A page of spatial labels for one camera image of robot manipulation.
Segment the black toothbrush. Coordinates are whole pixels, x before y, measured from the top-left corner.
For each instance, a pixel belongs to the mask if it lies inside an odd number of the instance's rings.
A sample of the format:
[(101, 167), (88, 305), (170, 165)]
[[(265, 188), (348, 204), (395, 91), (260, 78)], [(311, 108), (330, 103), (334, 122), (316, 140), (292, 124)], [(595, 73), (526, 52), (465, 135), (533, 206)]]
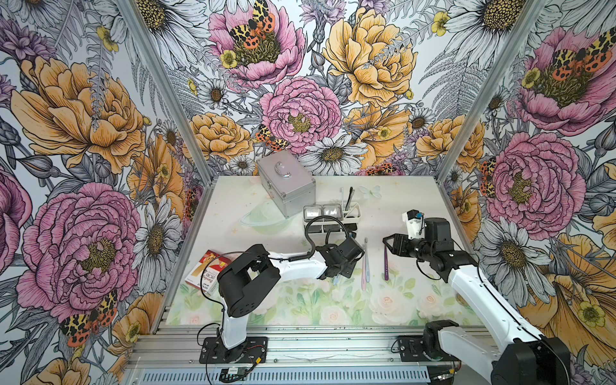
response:
[(352, 200), (352, 197), (353, 197), (353, 195), (354, 195), (354, 191), (355, 191), (355, 189), (351, 186), (351, 187), (349, 188), (348, 196), (347, 196), (347, 199), (346, 199), (346, 204), (345, 204), (345, 206), (344, 206), (344, 210), (345, 210), (345, 211), (349, 211), (349, 210), (350, 210), (350, 207), (351, 207), (351, 200)]

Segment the light blue toothbrush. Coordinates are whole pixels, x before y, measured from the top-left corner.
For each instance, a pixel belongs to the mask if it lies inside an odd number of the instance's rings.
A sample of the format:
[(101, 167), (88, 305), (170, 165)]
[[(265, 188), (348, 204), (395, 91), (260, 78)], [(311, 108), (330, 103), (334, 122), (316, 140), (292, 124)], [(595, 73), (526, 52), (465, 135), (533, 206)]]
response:
[(347, 202), (346, 199), (345, 199), (345, 191), (344, 190), (345, 190), (344, 188), (340, 189), (340, 193), (341, 193), (340, 205), (341, 205), (343, 210), (345, 209), (346, 202)]

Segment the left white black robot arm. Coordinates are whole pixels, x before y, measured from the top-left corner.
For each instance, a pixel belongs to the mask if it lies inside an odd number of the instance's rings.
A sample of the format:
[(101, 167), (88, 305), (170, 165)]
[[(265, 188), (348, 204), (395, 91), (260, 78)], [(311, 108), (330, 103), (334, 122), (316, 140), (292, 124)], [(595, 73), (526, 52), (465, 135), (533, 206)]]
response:
[(223, 303), (220, 337), (227, 350), (242, 346), (247, 339), (249, 316), (277, 284), (302, 279), (350, 278), (365, 255), (351, 235), (339, 244), (317, 246), (305, 253), (274, 253), (264, 245), (252, 245), (218, 274)]

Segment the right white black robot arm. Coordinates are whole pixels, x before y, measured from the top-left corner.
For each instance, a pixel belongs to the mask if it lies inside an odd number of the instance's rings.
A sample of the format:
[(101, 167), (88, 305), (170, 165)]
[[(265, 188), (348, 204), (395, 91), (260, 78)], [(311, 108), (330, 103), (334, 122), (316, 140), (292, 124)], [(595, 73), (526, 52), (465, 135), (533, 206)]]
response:
[(429, 322), (422, 337), (400, 336), (402, 360), (452, 358), (492, 384), (569, 384), (570, 352), (559, 338), (548, 338), (521, 315), (489, 283), (478, 263), (455, 250), (449, 222), (427, 218), (417, 210), (404, 213), (405, 234), (383, 239), (388, 251), (426, 262), (460, 295), (496, 343), (490, 347), (456, 322)]

